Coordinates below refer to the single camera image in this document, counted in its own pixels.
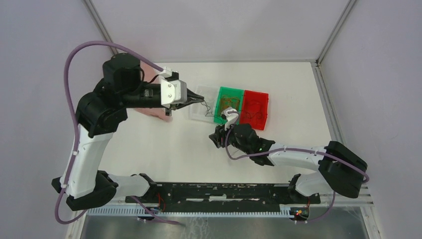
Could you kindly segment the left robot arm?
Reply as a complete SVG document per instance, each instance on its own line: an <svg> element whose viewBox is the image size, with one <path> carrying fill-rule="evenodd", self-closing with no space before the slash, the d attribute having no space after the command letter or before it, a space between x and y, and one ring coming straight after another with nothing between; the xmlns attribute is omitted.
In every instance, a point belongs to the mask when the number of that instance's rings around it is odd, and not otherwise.
<svg viewBox="0 0 422 239"><path fill-rule="evenodd" d="M76 109L76 151L62 177L52 180L53 188L67 195L72 211L104 206L112 199L136 196L152 202L156 183L146 174L116 176L99 170L105 148L121 122L134 108L163 108L166 115L191 104L202 103L200 96L168 73L159 83L145 82L141 62L119 53L103 64L103 78L85 94Z"/></svg>

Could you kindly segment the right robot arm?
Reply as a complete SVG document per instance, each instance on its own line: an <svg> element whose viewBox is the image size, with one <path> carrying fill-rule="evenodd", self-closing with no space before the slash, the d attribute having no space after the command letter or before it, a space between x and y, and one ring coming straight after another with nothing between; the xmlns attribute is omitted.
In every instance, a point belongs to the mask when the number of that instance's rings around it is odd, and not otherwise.
<svg viewBox="0 0 422 239"><path fill-rule="evenodd" d="M291 166L312 171L297 174L289 183L288 198L300 203L316 193L335 192L347 198L358 198L362 184L369 181L368 164L338 141L327 146L300 148L259 137L249 124L225 127L218 125L209 139L216 148L233 146L244 154L231 160L249 158L261 166Z"/></svg>

